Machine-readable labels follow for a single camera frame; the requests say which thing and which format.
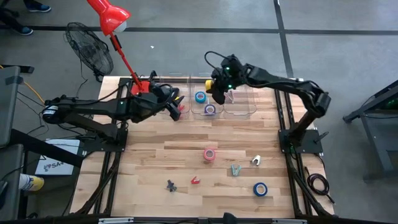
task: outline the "transparent bin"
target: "transparent bin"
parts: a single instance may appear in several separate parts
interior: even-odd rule
[[[180,72],[170,72],[157,75],[158,77],[154,79],[156,82],[159,82],[160,84],[170,84],[175,88],[179,88],[180,93],[178,95],[185,96],[180,103],[180,119],[188,119],[190,114],[190,76]],[[161,111],[160,114],[163,115],[163,119],[171,119],[169,116],[170,112],[168,110]]]
[[[236,90],[225,93],[225,119],[249,119],[256,110],[254,93],[251,87],[243,85],[237,87]]]
[[[199,73],[190,77],[190,102],[191,112],[194,119],[218,119],[221,118],[221,114],[224,111],[224,106],[216,103],[216,101],[211,97],[211,94],[206,93],[205,82],[207,79],[211,79],[210,75],[210,73]],[[195,100],[195,95],[199,91],[204,92],[206,96],[206,100],[204,103],[198,103]],[[214,106],[214,113],[205,112],[207,105]]]

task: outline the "red lamp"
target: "red lamp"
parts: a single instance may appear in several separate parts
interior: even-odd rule
[[[126,60],[121,46],[119,45],[119,42],[116,40],[115,35],[113,35],[113,31],[122,32],[126,28],[126,21],[131,16],[130,12],[120,7],[111,5],[108,0],[87,1],[88,4],[90,4],[92,8],[98,13],[99,23],[101,24],[102,32],[105,36],[111,35],[112,43],[116,47],[116,50],[119,52],[119,55],[122,57],[123,62],[126,64],[132,78],[134,79],[135,85],[133,85],[131,88],[132,94],[136,95],[140,92],[148,92],[149,82],[139,81],[136,74],[129,65],[129,62]]]

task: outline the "gray floor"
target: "gray floor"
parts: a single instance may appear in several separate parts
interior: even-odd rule
[[[21,12],[20,21],[29,25],[65,26],[79,21],[99,26],[98,16],[86,1],[43,0],[53,7],[48,14],[31,14],[22,1],[11,1],[10,8]],[[113,0],[132,12],[129,27],[254,28],[276,29],[272,0]],[[286,29],[397,30],[398,3],[394,0],[280,0]],[[97,35],[109,44],[109,39]],[[125,32],[119,34],[126,57],[140,74],[157,70],[169,72],[210,72],[203,54],[215,50],[236,54],[243,62],[286,76],[278,34],[220,34],[177,32]],[[36,68],[24,78],[45,98],[75,95],[82,79],[77,56],[64,41],[63,32],[35,31],[20,37],[0,30],[0,62],[28,64]],[[330,92],[332,102],[327,115],[316,121],[320,131],[330,134],[323,140],[326,174],[335,212],[345,218],[398,223],[397,182],[365,184],[362,176],[377,170],[379,164],[359,120],[347,125],[342,116],[358,108],[370,95],[397,79],[398,36],[288,35],[295,77],[317,82]],[[112,75],[127,75],[117,53],[111,53]],[[219,58],[210,58],[214,63]],[[96,98],[100,84],[83,66],[89,82],[81,98]],[[35,97],[26,86],[20,91]],[[22,98],[33,109],[40,107]],[[30,131],[39,125],[37,115],[17,104],[14,127]],[[45,129],[34,133],[40,134]],[[56,126],[41,139],[73,135]],[[46,191],[32,197],[30,210],[40,216],[59,215],[65,208],[71,188]]]

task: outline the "wooden table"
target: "wooden table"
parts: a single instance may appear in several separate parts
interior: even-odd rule
[[[119,78],[105,77],[99,97],[116,89]],[[195,119],[189,112],[177,122],[158,114],[139,124],[130,123],[112,216],[222,217],[224,212],[230,212],[239,218],[294,217],[285,157],[277,138],[279,119],[274,91],[253,89],[253,94],[257,111],[249,119]],[[291,100],[298,121],[305,108],[300,98],[292,95]],[[104,116],[95,116],[95,120],[110,122]],[[203,158],[207,146],[217,147],[213,162]],[[259,167],[250,163],[256,155],[261,156]],[[77,211],[97,187],[103,157],[103,152],[96,152],[84,160],[71,212]],[[302,157],[311,173],[325,175],[319,158],[311,154]],[[241,165],[238,177],[232,176],[231,164]],[[191,184],[194,176],[200,184]],[[166,188],[169,179],[175,183],[176,192],[170,193]],[[253,194],[258,182],[268,186],[265,197]],[[302,192],[297,192],[304,211]],[[326,197],[316,198],[333,213]]]

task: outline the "person's foot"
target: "person's foot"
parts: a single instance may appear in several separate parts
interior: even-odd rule
[[[37,1],[32,1],[25,5],[26,5],[27,10],[29,10],[29,12],[49,12],[49,11],[51,11],[50,6],[43,5],[42,3],[39,3]]]
[[[33,30],[29,27],[20,27],[18,29],[12,28],[13,31],[17,32],[20,35],[31,35],[33,34]]]

